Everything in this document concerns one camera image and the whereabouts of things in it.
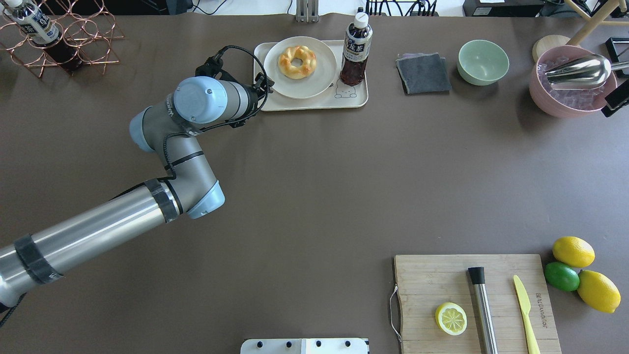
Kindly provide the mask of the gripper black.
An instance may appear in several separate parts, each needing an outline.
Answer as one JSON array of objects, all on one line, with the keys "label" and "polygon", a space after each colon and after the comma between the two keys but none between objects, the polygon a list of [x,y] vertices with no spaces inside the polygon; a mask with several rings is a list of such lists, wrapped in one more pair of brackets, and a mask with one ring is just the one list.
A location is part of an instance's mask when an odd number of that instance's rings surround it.
[{"label": "gripper black", "polygon": [[605,98],[606,105],[602,108],[601,112],[605,117],[610,117],[622,107],[626,106],[629,102],[629,93],[627,90],[614,90]]},{"label": "gripper black", "polygon": [[260,112],[264,107],[269,95],[273,92],[274,86],[272,79],[255,79],[253,85],[249,89],[250,99],[253,103],[252,109],[249,112],[249,118],[252,118]]}]

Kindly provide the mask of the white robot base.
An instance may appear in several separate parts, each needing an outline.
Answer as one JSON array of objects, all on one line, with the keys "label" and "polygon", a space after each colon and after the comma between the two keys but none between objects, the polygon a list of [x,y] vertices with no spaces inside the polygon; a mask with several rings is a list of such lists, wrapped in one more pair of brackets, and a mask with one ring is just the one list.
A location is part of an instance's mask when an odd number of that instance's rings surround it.
[{"label": "white robot base", "polygon": [[241,354],[370,354],[364,338],[275,338],[245,340]]}]

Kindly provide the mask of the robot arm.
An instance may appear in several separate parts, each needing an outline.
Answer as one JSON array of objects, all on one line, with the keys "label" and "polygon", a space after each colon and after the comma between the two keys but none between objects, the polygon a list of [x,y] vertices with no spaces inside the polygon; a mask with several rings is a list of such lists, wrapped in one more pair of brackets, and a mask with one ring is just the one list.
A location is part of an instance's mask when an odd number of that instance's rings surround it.
[{"label": "robot arm", "polygon": [[187,78],[139,110],[129,128],[92,90],[25,96],[1,115],[1,310],[27,292],[154,227],[196,219],[225,197],[197,141],[253,116],[270,80]]}]

